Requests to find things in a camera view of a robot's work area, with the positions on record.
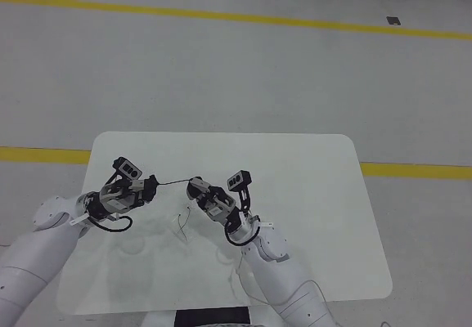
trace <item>black base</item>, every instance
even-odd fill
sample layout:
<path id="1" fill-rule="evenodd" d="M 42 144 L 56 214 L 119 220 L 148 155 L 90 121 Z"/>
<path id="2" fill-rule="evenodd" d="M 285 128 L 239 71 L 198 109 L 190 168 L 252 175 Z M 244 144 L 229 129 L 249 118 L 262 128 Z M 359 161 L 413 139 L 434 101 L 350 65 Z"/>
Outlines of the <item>black base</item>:
<path id="1" fill-rule="evenodd" d="M 250 324 L 248 307 L 179 310 L 174 327 L 196 327 L 213 324 Z"/>

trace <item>robotic hand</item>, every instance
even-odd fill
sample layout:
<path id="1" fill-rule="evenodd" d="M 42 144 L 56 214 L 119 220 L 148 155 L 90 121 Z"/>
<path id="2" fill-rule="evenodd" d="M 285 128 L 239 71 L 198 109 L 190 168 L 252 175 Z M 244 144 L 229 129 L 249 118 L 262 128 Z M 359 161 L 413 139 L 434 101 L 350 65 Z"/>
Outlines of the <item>robotic hand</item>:
<path id="1" fill-rule="evenodd" d="M 2 255 L 0 327 L 13 326 L 19 320 L 26 307 L 59 273 L 78 239 L 91 226 L 111 232 L 126 231 L 132 219 L 116 217 L 117 214 L 152 201 L 159 185 L 154 175 L 139 180 L 142 172 L 122 157 L 112 167 L 114 175 L 99 192 L 72 199 L 55 196 L 42 204 L 34 216 L 35 230 L 20 236 Z M 129 224 L 121 229 L 101 225 L 105 220 L 118 219 L 127 219 Z"/>
<path id="2" fill-rule="evenodd" d="M 189 181 L 187 195 L 210 219 L 224 226 L 227 241 L 241 248 L 267 304 L 286 323 L 294 327 L 335 327 L 326 303 L 319 298 L 317 284 L 289 256 L 286 238 L 272 223 L 261 222 L 250 212 L 251 182 L 249 172 L 244 170 L 227 181 L 228 190 L 239 193 L 241 209 L 223 188 L 211 186 L 201 177 Z"/>

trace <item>black square on floor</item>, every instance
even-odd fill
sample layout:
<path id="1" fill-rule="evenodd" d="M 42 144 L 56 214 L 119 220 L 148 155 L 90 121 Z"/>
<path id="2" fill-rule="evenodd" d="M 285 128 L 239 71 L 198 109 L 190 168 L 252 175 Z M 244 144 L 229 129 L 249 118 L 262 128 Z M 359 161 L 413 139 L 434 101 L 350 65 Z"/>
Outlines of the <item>black square on floor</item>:
<path id="1" fill-rule="evenodd" d="M 399 18 L 397 18 L 397 17 L 386 16 L 386 20 L 391 25 L 400 25 L 401 24 L 401 22 L 399 21 Z"/>

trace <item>white surface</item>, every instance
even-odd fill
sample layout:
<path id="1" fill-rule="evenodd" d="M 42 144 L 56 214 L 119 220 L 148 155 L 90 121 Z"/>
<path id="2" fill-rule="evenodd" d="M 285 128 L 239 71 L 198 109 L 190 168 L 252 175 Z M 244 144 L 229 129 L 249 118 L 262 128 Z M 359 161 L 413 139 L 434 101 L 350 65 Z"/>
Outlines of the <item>white surface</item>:
<path id="1" fill-rule="evenodd" d="M 347 137 L 107 132 L 94 142 L 83 192 L 99 190 L 120 155 L 144 178 L 154 173 L 161 182 L 202 176 L 224 187 L 233 173 L 249 170 L 253 213 L 281 228 L 328 300 L 390 294 L 389 269 Z M 189 204 L 185 188 L 160 186 L 151 204 L 129 214 L 129 232 L 96 228 L 82 238 L 62 272 L 58 307 L 89 314 L 249 305 L 232 274 L 239 251 L 224 239 L 221 225 L 193 207 L 188 226 L 195 234 L 188 245 L 165 226 L 165 218 Z"/>

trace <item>floor marking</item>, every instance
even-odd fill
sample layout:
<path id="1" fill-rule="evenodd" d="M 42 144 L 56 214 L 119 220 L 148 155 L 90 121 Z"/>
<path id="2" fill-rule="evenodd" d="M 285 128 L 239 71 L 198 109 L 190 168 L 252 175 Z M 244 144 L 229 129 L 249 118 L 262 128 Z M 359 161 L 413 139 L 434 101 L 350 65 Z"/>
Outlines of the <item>floor marking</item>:
<path id="1" fill-rule="evenodd" d="M 48 164 L 88 164 L 90 150 L 36 149 L 0 146 L 0 161 Z M 472 180 L 471 166 L 412 163 L 361 163 L 365 177 L 407 177 Z"/>
<path id="2" fill-rule="evenodd" d="M 267 24 L 267 25 L 286 25 L 294 27 L 303 27 L 310 29 L 337 29 L 346 32 L 356 33 L 374 33 L 374 34 L 392 34 L 404 35 L 421 38 L 445 38 L 456 39 L 463 41 L 472 41 L 472 34 L 448 32 L 448 31 L 433 31 L 426 29 L 405 29 L 401 27 L 390 26 L 371 26 L 340 23 L 337 21 L 326 20 L 301 20 L 286 17 L 273 16 L 257 16 L 236 14 L 228 12 L 213 12 L 213 11 L 195 11 L 187 9 L 175 8 L 158 8 L 158 7 L 144 7 L 133 6 L 114 3 L 99 3 L 99 2 L 85 2 L 77 0 L 0 0 L 4 3 L 28 4 L 36 6 L 49 7 L 64 7 L 84 10 L 96 11 L 114 11 L 127 12 L 132 14 L 154 15 L 154 16 L 174 16 L 174 17 L 188 17 L 198 18 L 204 20 L 228 20 L 239 21 L 245 23 Z"/>

